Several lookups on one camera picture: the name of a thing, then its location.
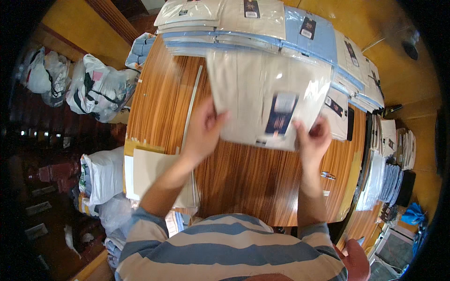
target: wood grain surface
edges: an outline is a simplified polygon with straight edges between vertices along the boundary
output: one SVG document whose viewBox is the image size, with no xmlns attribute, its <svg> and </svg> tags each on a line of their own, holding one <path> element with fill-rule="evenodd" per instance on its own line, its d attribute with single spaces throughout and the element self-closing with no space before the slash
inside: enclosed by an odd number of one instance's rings
<svg viewBox="0 0 450 281">
<path fill-rule="evenodd" d="M 373 232 L 377 228 L 377 219 L 380 214 L 382 202 L 375 205 L 372 210 L 369 211 L 354 211 L 351 214 L 350 221 L 344 230 L 339 242 L 336 244 L 340 250 L 345 247 L 346 240 L 348 239 L 360 239 L 365 237 L 363 244 L 361 245 L 364 250 L 367 250 L 370 245 L 370 238 Z"/>
<path fill-rule="evenodd" d="M 134 144 L 163 148 L 175 154 L 181 147 L 187 111 L 198 67 L 204 66 L 193 112 L 211 95 L 205 61 L 173 57 L 157 37 L 140 76 L 130 112 L 125 154 Z M 322 161 L 322 170 L 336 180 L 321 178 L 326 197 L 327 221 L 334 222 L 341 210 L 355 153 L 359 162 L 365 135 L 365 114 L 355 109 L 353 140 L 333 140 Z M 296 152 L 284 152 L 219 141 L 216 150 L 195 170 L 201 195 L 198 215 L 239 212 L 260 218 L 271 226 L 297 224 L 297 197 L 301 163 Z"/>
<path fill-rule="evenodd" d="M 130 46 L 140 35 L 111 0 L 86 0 L 97 14 L 104 19 Z"/>
</svg>

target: hand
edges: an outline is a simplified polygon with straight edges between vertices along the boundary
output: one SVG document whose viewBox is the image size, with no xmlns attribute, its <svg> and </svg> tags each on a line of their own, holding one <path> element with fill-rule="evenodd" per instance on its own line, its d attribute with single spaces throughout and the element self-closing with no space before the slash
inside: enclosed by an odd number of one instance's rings
<svg viewBox="0 0 450 281">
<path fill-rule="evenodd" d="M 315 173 L 319 170 L 320 161 L 331 143 L 331 129 L 328 120 L 319 116 L 312 127 L 306 132 L 302 121 L 292 123 L 297 129 L 297 143 L 303 172 Z"/>
<path fill-rule="evenodd" d="M 228 118 L 228 112 L 216 116 L 212 97 L 202 101 L 190 118 L 188 135 L 181 156 L 193 167 L 202 162 L 216 148 L 219 134 Z"/>
</svg>

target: dark blue label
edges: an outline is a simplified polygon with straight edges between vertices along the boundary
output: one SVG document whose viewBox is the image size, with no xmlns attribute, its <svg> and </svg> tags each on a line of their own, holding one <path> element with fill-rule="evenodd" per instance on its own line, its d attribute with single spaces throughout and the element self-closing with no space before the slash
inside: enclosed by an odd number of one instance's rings
<svg viewBox="0 0 450 281">
<path fill-rule="evenodd" d="M 295 94 L 276 94 L 272 98 L 266 134 L 285 134 L 291 121 L 298 96 Z"/>
</svg>

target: product tag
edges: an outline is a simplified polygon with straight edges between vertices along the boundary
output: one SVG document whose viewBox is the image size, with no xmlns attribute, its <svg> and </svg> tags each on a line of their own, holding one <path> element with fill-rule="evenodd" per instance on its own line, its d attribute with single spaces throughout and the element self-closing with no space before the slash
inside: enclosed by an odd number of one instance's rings
<svg viewBox="0 0 450 281">
<path fill-rule="evenodd" d="M 342 117 L 342 114 L 344 113 L 344 109 L 341 106 L 339 106 L 335 101 L 333 101 L 330 97 L 327 97 L 325 99 L 325 104 L 329 108 L 333 109 L 333 111 L 336 112 L 336 114 L 338 114 L 339 117 Z"/>
<path fill-rule="evenodd" d="M 345 46 L 347 46 L 348 52 L 350 53 L 350 57 L 351 57 L 351 60 L 352 60 L 353 64 L 356 65 L 357 67 L 360 67 L 360 64 L 358 63 L 358 60 L 356 59 L 355 52 L 353 51 L 353 47 L 347 41 L 344 40 L 344 42 L 345 42 Z"/>
<path fill-rule="evenodd" d="M 298 101 L 296 94 L 275 94 L 272 98 L 266 134 L 285 134 Z"/>
<path fill-rule="evenodd" d="M 394 149 L 394 142 L 391 139 L 389 139 L 388 145 L 392 150 Z"/>
<path fill-rule="evenodd" d="M 244 17 L 246 18 L 260 18 L 258 1 L 243 0 L 244 1 Z"/>
<path fill-rule="evenodd" d="M 303 20 L 303 24 L 301 25 L 300 34 L 308 39 L 314 40 L 314 32 L 315 20 L 312 20 L 309 17 L 305 17 L 305 19 Z"/>
</svg>

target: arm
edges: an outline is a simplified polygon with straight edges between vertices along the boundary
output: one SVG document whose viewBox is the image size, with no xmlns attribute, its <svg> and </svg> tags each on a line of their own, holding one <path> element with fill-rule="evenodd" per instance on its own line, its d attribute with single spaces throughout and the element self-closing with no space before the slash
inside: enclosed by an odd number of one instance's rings
<svg viewBox="0 0 450 281">
<path fill-rule="evenodd" d="M 227 113 L 215 115 L 212 97 L 195 109 L 179 159 L 148 189 L 140 207 L 150 214 L 166 216 L 190 173 L 216 148 L 219 133 L 227 119 Z"/>
<path fill-rule="evenodd" d="M 300 229 L 326 221 L 325 201 L 320 185 L 320 162 L 331 143 L 328 121 L 319 117 L 308 133 L 301 122 L 294 122 L 300 150 L 302 178 L 298 192 L 297 221 Z"/>
</svg>

